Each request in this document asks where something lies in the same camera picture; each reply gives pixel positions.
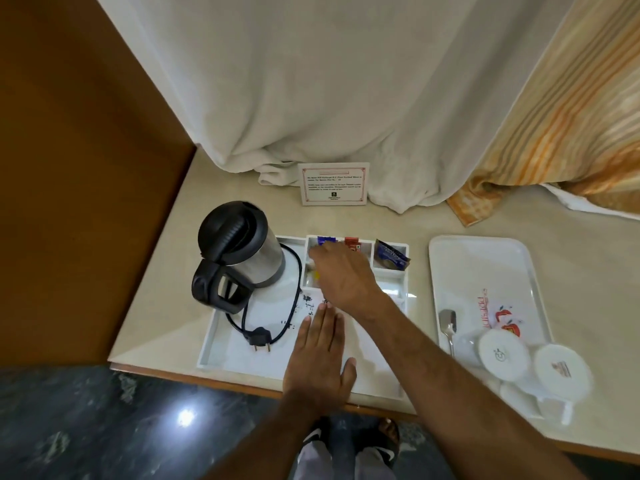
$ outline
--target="sandal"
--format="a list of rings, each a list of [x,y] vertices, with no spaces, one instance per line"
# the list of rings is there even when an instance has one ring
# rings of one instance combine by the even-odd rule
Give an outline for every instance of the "sandal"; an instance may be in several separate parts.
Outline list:
[[[393,441],[389,434],[397,438]],[[355,439],[356,453],[364,448],[375,448],[382,457],[382,461],[389,468],[393,468],[398,453],[400,453],[400,430],[395,421],[389,418],[380,419],[377,428],[364,429]]]
[[[309,434],[302,441],[302,447],[307,446],[312,441],[322,441],[325,446],[329,446],[329,433],[331,432],[331,420],[327,416],[322,416],[311,426]]]

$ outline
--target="metal spoon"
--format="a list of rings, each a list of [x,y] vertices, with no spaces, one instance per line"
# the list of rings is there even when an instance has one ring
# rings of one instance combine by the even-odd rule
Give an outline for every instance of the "metal spoon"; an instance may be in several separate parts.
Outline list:
[[[449,339],[449,349],[451,350],[451,356],[455,357],[456,354],[453,350],[453,334],[457,330],[456,326],[456,313],[453,310],[441,310],[438,313],[438,320],[440,322],[440,330]]]

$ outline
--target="electric kettle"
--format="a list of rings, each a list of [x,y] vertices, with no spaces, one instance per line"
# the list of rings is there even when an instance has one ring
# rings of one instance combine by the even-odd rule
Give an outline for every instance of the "electric kettle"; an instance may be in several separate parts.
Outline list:
[[[264,212],[249,202],[237,200],[213,209],[200,225],[198,247],[203,259],[193,275],[191,294],[228,314],[240,313],[254,289],[274,284],[284,272],[280,243]],[[224,296],[222,278],[227,279]]]

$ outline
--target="table edge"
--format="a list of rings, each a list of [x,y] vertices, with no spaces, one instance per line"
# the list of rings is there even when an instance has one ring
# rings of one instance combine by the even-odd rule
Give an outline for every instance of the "table edge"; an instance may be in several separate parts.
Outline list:
[[[158,379],[167,379],[169,381],[182,382],[187,384],[195,384],[213,389],[224,389],[243,394],[259,395],[262,397],[270,397],[279,399],[282,397],[281,391],[265,389],[261,387],[247,386],[236,384],[233,382],[218,381],[215,379],[207,379],[198,376],[190,376],[187,374],[178,374],[176,372],[160,371],[158,369],[149,369],[147,367],[139,367],[137,365],[129,365],[119,362],[110,362],[109,368],[113,371],[128,372],[140,376],[155,377]],[[384,410],[381,408],[372,408],[370,406],[359,406],[357,404],[345,404],[342,408],[344,411],[357,414],[366,414],[370,416],[388,417],[400,421],[419,422],[418,416],[415,414],[404,413],[402,411]],[[571,443],[560,440],[552,440],[553,443],[565,453],[577,453],[582,455],[594,456],[604,460],[622,461],[633,465],[640,465],[640,455],[629,453],[626,451],[610,450],[596,446],[588,446],[579,443]]]

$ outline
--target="forearm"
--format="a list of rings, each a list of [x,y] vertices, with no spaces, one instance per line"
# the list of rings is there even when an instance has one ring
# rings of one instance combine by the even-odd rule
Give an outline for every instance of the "forearm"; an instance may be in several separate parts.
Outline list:
[[[582,479],[555,446],[445,354],[390,299],[358,321],[462,479]]]
[[[304,401],[283,397],[270,418],[261,422],[204,479],[283,480],[316,414]]]

